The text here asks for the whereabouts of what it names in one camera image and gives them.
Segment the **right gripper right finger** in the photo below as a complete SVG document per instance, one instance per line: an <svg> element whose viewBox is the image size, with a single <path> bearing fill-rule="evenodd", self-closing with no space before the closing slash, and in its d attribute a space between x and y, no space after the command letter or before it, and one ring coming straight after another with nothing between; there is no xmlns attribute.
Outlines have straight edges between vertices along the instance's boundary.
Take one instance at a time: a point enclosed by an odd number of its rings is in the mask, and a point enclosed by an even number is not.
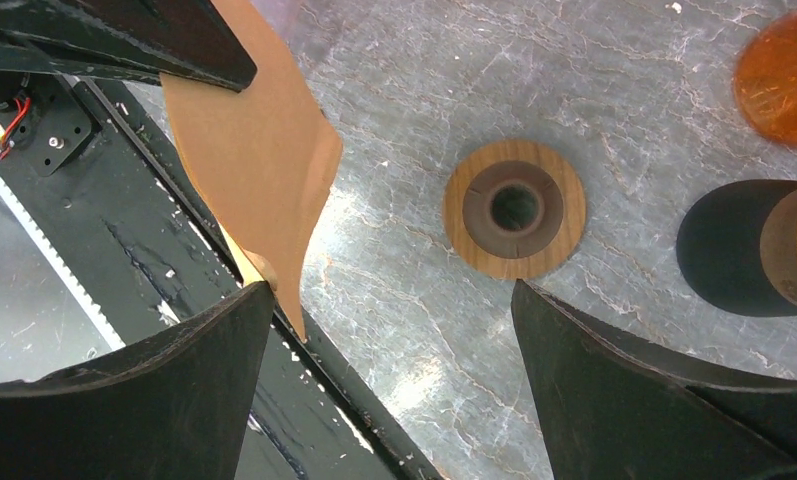
<svg viewBox="0 0 797 480"><path fill-rule="evenodd" d="M797 380L707 362L517 281L511 313L558 479L797 479Z"/></svg>

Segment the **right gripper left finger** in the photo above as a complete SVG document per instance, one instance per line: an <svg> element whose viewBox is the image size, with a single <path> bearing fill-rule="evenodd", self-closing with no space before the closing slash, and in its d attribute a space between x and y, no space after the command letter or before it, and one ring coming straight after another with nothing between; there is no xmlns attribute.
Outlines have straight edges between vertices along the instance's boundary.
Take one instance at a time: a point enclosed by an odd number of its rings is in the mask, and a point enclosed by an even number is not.
<svg viewBox="0 0 797 480"><path fill-rule="evenodd" d="M273 316L265 282L142 341L0 383L0 479L231 479Z"/></svg>

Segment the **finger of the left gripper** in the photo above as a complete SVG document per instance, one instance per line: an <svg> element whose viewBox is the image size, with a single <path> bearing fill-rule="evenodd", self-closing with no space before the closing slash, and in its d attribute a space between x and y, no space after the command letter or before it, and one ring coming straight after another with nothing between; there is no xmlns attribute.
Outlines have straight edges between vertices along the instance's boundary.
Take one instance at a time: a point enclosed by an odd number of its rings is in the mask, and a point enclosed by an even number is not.
<svg viewBox="0 0 797 480"><path fill-rule="evenodd" d="M0 1L0 71L240 92L257 66L210 1Z"/></svg>

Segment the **brown paper coffee filter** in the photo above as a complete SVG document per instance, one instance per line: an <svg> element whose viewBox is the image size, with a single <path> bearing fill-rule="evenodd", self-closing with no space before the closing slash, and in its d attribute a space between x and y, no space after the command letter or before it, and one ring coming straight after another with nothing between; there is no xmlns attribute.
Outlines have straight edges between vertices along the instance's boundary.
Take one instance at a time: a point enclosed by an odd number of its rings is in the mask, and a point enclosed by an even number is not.
<svg viewBox="0 0 797 480"><path fill-rule="evenodd" d="M300 339L304 258L342 155L295 57L249 1L215 7L256 63L239 93L165 74L169 125L195 190L235 242L263 257Z"/></svg>

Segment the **dark wooden ring holder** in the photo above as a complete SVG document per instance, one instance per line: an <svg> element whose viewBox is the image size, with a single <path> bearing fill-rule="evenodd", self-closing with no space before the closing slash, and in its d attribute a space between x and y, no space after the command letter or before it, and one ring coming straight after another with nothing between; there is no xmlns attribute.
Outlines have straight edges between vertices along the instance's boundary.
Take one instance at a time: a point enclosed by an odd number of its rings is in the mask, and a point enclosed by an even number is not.
<svg viewBox="0 0 797 480"><path fill-rule="evenodd" d="M442 218L455 252L489 276L530 279L557 268L586 224L575 169L556 150L524 139L469 154L445 187Z"/></svg>

